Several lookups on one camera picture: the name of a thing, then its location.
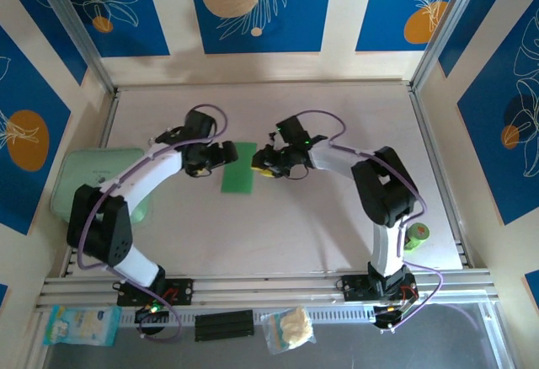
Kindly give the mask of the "black ribbed block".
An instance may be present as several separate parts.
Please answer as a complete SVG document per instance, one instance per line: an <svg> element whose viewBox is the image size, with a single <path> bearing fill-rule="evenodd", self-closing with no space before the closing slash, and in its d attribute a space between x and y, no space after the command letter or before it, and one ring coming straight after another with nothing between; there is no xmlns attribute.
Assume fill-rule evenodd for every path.
<svg viewBox="0 0 539 369"><path fill-rule="evenodd" d="M198 315L195 342L227 340L254 335L253 310Z"/></svg>

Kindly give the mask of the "green cloth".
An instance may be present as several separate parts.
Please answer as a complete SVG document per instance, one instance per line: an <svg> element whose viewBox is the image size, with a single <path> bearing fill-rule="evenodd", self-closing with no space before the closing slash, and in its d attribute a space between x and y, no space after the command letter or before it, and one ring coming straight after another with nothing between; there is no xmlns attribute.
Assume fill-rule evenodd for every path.
<svg viewBox="0 0 539 369"><path fill-rule="evenodd" d="M249 195L253 190L252 157L256 153L254 142L236 142L238 159L225 166L221 181L221 193Z"/></svg>

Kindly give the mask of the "long aluminium frame rail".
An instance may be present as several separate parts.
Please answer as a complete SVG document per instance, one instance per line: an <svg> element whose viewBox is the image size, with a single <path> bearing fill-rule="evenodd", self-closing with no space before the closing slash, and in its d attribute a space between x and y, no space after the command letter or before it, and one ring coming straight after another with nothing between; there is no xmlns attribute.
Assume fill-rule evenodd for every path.
<svg viewBox="0 0 539 369"><path fill-rule="evenodd" d="M341 306L341 272L327 274L195 276L189 308L277 308ZM444 283L432 302L497 302L499 293L486 269L445 270ZM47 278L37 297L38 312L55 305L111 306L117 301L117 279L107 276Z"/></svg>

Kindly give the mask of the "mint green zip pouch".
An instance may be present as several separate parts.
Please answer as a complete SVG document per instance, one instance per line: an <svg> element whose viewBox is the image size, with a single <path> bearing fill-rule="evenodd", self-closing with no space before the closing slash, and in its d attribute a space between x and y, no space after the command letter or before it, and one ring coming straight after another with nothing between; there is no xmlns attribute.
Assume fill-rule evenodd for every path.
<svg viewBox="0 0 539 369"><path fill-rule="evenodd" d="M81 185L99 186L144 155L137 147L89 148L64 157L51 195L51 211L69 222L72 202Z"/></svg>

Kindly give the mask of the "clear bag of crackers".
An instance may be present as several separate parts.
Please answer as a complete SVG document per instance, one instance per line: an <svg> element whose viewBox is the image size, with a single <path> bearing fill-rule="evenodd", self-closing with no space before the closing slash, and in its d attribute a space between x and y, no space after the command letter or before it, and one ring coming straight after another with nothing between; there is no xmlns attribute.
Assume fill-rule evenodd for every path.
<svg viewBox="0 0 539 369"><path fill-rule="evenodd" d="M312 320L304 307L294 307L261 317L266 344L271 355L315 344Z"/></svg>

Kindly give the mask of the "blue white snack packet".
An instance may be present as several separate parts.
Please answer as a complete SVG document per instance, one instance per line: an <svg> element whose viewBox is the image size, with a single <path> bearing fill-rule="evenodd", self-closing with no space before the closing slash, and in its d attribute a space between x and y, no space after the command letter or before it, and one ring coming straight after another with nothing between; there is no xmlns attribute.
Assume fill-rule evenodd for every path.
<svg viewBox="0 0 539 369"><path fill-rule="evenodd" d="M43 345L112 346L122 309L55 305L45 328Z"/></svg>

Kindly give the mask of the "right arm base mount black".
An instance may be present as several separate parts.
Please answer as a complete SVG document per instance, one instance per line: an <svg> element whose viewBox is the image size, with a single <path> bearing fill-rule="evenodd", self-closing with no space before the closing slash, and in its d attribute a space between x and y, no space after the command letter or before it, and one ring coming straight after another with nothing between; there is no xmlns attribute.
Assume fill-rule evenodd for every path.
<svg viewBox="0 0 539 369"><path fill-rule="evenodd" d="M343 275L336 287L343 293L346 302L416 302L419 296L412 287L414 283L414 276L407 273L382 289L382 282L371 275Z"/></svg>

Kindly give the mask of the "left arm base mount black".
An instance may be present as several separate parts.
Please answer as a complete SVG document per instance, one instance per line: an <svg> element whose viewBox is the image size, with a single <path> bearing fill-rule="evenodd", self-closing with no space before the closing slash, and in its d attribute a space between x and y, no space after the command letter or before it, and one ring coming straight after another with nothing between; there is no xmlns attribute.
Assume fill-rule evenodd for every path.
<svg viewBox="0 0 539 369"><path fill-rule="evenodd" d="M121 307L146 306L155 301L144 291L136 289L130 284L113 283L112 288L117 291L117 305ZM161 279L152 291L164 298L172 306L189 306L193 296L193 281L191 279Z"/></svg>

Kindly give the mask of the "aluminium frame post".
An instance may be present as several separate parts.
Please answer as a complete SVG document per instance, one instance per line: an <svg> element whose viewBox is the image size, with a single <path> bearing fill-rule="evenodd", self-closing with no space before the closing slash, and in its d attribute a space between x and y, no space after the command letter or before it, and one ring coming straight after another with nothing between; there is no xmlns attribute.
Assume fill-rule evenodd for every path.
<svg viewBox="0 0 539 369"><path fill-rule="evenodd" d="M107 94L116 94L101 56L70 0L47 0L70 40Z"/></svg>
<svg viewBox="0 0 539 369"><path fill-rule="evenodd" d="M450 0L419 65L409 82L417 94L438 66L442 76L451 75L496 0Z"/></svg>

